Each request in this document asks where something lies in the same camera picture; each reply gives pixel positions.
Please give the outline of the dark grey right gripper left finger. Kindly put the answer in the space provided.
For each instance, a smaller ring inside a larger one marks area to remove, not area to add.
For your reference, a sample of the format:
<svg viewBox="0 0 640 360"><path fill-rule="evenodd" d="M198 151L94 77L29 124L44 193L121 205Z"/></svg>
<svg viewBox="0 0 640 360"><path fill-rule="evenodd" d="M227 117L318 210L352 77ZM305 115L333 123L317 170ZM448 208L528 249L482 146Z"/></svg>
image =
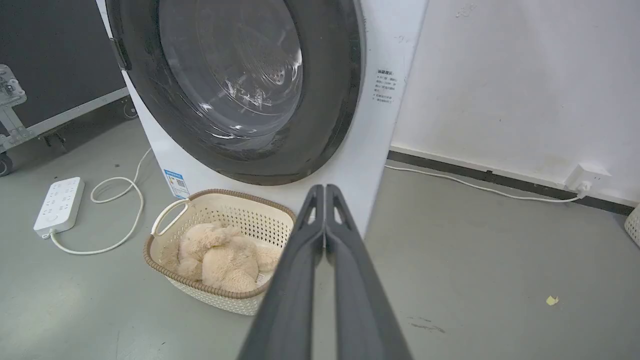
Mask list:
<svg viewBox="0 0 640 360"><path fill-rule="evenodd" d="M237 360L311 360L316 267L325 242L325 187L309 189Z"/></svg>

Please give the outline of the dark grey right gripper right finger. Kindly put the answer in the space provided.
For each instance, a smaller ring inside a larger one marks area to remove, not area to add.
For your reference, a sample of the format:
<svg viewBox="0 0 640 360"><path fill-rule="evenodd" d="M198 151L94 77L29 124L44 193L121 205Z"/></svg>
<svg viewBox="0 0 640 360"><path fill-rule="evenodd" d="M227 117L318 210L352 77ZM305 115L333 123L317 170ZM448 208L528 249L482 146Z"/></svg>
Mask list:
<svg viewBox="0 0 640 360"><path fill-rule="evenodd" d="M326 256L334 268L337 360L414 360L342 191L326 186Z"/></svg>

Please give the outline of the white washing machine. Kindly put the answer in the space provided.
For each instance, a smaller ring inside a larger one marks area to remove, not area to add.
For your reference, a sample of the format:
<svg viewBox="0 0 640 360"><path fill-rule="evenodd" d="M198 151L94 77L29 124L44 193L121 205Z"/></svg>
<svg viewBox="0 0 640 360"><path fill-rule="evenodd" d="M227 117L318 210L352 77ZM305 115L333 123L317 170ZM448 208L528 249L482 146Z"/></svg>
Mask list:
<svg viewBox="0 0 640 360"><path fill-rule="evenodd" d="M393 139L430 0L354 0L359 9L364 68L354 118L338 150L309 176L278 186L240 182L212 170L185 152L158 125L114 54L167 187L175 198L225 189L269 199L298 211L314 185L339 187L357 228L364 233Z"/></svg>

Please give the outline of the dark round washing machine door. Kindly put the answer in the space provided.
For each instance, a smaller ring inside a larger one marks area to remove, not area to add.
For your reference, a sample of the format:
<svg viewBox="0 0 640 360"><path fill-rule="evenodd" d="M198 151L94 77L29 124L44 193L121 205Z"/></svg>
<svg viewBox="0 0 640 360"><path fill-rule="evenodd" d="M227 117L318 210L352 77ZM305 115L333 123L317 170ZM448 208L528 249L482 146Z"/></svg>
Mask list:
<svg viewBox="0 0 640 360"><path fill-rule="evenodd" d="M119 63L204 166L279 186L343 143L361 92L355 0L105 0Z"/></svg>

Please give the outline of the beige plush toy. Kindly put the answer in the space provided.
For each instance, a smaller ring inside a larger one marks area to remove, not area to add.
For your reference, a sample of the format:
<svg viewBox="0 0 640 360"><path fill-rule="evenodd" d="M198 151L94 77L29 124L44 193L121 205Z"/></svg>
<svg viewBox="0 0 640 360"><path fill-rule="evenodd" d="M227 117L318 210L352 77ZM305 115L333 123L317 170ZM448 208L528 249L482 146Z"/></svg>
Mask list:
<svg viewBox="0 0 640 360"><path fill-rule="evenodd" d="M261 272L273 272L282 248L219 222L188 228L164 250L163 267L202 285L234 293L259 288Z"/></svg>

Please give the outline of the cream woven laundry basket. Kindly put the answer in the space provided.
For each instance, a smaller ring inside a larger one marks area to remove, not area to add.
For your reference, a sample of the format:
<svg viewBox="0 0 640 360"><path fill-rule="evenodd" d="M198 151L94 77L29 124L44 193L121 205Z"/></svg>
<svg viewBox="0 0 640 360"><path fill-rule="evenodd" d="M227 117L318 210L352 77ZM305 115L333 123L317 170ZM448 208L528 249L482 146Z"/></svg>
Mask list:
<svg viewBox="0 0 640 360"><path fill-rule="evenodd" d="M192 226L217 222L239 228L260 245L283 249L296 220L294 212L280 203L237 191L208 189L167 205L151 226L142 253L150 268L189 296L227 312L253 316L270 285L272 272L260 271L253 291L215 289L176 272L179 241Z"/></svg>

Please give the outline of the white power strip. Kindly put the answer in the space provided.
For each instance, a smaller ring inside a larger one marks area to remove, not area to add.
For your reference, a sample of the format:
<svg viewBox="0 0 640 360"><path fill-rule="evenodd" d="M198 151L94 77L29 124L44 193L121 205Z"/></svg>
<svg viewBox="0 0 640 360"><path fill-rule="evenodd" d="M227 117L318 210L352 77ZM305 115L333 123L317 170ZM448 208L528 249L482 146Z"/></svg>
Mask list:
<svg viewBox="0 0 640 360"><path fill-rule="evenodd" d="M85 182L80 177L53 182L38 212L33 230L42 239L74 227Z"/></svg>

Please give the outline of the white perforated basket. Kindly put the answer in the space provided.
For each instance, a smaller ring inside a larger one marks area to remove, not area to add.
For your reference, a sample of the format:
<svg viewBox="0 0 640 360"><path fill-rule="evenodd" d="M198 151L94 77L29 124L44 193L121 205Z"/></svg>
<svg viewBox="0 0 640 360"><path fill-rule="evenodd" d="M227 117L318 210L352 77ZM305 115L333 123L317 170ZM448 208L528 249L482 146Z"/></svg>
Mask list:
<svg viewBox="0 0 640 360"><path fill-rule="evenodd" d="M640 203L633 209L624 221L624 230L634 244L640 249Z"/></svg>

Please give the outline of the black flight case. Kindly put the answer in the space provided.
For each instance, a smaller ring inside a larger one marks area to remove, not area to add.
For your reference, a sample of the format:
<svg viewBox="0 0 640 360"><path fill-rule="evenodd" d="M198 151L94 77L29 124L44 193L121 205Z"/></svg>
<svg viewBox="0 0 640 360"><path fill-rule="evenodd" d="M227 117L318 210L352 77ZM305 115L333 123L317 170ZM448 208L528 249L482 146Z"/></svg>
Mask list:
<svg viewBox="0 0 640 360"><path fill-rule="evenodd" d="M137 118L106 25L106 0L0 0L0 178L9 150L115 104Z"/></svg>

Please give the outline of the white wall socket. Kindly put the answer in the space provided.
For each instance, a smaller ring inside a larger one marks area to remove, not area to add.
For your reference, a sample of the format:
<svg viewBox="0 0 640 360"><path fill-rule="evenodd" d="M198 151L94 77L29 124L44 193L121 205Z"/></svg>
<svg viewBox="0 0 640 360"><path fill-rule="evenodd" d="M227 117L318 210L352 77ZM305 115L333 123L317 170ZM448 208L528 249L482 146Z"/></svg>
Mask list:
<svg viewBox="0 0 640 360"><path fill-rule="evenodd" d="M567 191L585 198L598 194L612 179L612 175L601 166L579 162L564 181Z"/></svg>

